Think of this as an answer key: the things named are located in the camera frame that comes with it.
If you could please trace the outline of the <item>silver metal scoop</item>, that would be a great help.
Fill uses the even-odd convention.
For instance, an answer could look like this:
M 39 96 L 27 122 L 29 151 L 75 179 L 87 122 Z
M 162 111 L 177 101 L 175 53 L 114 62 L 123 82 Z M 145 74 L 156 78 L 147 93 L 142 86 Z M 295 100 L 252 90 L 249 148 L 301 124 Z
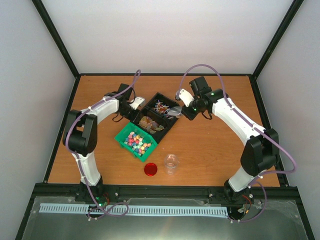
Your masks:
M 170 110 L 167 112 L 168 116 L 175 117 L 175 118 L 180 118 L 183 116 L 182 114 L 182 107 L 181 106 L 174 106 L 170 108 Z

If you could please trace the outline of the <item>black bin with lollipops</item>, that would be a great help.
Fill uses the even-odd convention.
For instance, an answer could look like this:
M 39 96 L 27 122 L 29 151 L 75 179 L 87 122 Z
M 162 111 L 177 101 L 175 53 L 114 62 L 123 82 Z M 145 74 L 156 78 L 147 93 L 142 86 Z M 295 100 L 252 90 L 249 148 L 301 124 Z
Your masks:
M 171 110 L 173 107 L 179 107 L 179 104 L 159 92 L 157 92 L 151 98 L 151 100 L 149 100 L 147 102 L 145 107 L 154 111 L 156 114 L 158 114 L 164 120 L 168 120 L 168 123 L 172 126 L 178 120 L 175 116 L 169 115 L 169 110 Z

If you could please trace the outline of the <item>green plastic candy bin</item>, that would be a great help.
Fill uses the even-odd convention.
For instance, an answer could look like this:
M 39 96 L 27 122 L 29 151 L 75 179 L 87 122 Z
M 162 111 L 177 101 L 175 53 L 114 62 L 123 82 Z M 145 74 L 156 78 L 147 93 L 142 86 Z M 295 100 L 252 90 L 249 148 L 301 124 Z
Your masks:
M 148 157 L 158 146 L 157 142 L 150 134 L 131 122 L 129 122 L 114 139 L 122 148 L 129 151 L 141 162 L 146 162 Z

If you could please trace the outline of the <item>black bin with popsicle candies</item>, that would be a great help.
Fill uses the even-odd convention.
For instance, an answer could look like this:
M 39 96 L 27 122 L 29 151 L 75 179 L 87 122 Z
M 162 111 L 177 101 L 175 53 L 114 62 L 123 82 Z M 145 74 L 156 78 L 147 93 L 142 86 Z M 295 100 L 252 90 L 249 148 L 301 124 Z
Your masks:
M 172 128 L 166 117 L 150 108 L 140 110 L 133 122 L 153 137 L 158 144 Z

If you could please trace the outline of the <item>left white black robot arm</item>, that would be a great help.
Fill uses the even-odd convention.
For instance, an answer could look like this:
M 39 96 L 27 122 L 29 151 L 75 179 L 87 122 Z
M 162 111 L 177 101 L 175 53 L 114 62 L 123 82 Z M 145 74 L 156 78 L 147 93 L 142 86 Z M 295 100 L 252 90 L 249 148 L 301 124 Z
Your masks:
M 98 143 L 98 125 L 112 114 L 132 120 L 138 114 L 138 107 L 145 99 L 134 96 L 131 85 L 121 84 L 118 91 L 109 92 L 92 106 L 82 110 L 71 110 L 67 115 L 62 143 L 75 159 L 80 172 L 80 181 L 88 185 L 86 195 L 92 201 L 103 198 L 104 188 L 98 185 L 102 179 L 95 160 L 95 148 Z

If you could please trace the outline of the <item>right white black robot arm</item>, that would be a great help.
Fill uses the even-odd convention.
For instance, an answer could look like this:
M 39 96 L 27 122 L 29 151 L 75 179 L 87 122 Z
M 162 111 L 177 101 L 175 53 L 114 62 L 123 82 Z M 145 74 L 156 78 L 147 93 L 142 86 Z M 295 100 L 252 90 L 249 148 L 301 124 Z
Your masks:
M 233 202 L 249 184 L 262 173 L 278 164 L 279 135 L 274 129 L 265 129 L 246 116 L 226 94 L 223 88 L 213 90 L 201 76 L 189 82 L 192 93 L 180 88 L 176 98 L 182 100 L 182 114 L 193 120 L 198 114 L 208 113 L 221 119 L 239 137 L 244 145 L 240 168 L 224 183 L 224 195 Z

